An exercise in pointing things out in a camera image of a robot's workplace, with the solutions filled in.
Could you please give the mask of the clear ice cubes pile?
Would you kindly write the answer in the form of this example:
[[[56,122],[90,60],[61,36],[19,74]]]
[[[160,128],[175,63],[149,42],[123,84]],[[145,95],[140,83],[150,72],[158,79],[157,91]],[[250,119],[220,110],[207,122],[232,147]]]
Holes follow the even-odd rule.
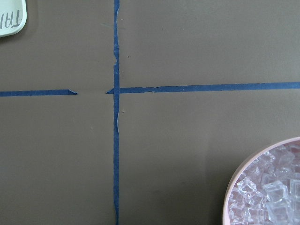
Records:
[[[300,144],[280,145],[251,160],[228,193],[231,225],[300,223]]]

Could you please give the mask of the pink bowl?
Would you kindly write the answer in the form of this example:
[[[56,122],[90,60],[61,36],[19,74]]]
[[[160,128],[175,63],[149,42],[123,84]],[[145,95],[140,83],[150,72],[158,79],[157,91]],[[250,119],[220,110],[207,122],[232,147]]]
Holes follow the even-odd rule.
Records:
[[[261,148],[259,150],[257,150],[256,152],[252,153],[251,155],[249,155],[240,165],[239,167],[236,169],[236,171],[234,172],[234,174],[232,175],[229,184],[227,186],[226,189],[226,193],[225,193],[225,198],[224,198],[224,204],[223,204],[223,212],[222,212],[222,225],[230,225],[231,221],[230,221],[230,217],[229,217],[229,197],[230,194],[232,192],[232,189],[234,188],[235,183],[237,182],[238,178],[240,177],[240,175],[243,173],[243,171],[255,160],[257,159],[259,156],[261,156],[263,153],[272,150],[280,145],[287,145],[289,143],[292,144],[299,144],[300,143],[300,137],[294,137],[294,138],[290,138],[287,140],[283,140],[280,141],[278,143],[275,143],[273,145],[270,145],[268,147],[264,147]]]

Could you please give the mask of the cream bear tray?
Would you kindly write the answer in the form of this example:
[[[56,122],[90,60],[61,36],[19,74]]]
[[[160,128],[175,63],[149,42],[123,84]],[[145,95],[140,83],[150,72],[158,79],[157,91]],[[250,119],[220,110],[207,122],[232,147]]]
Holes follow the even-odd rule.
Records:
[[[26,0],[0,0],[0,37],[18,33],[26,21]]]

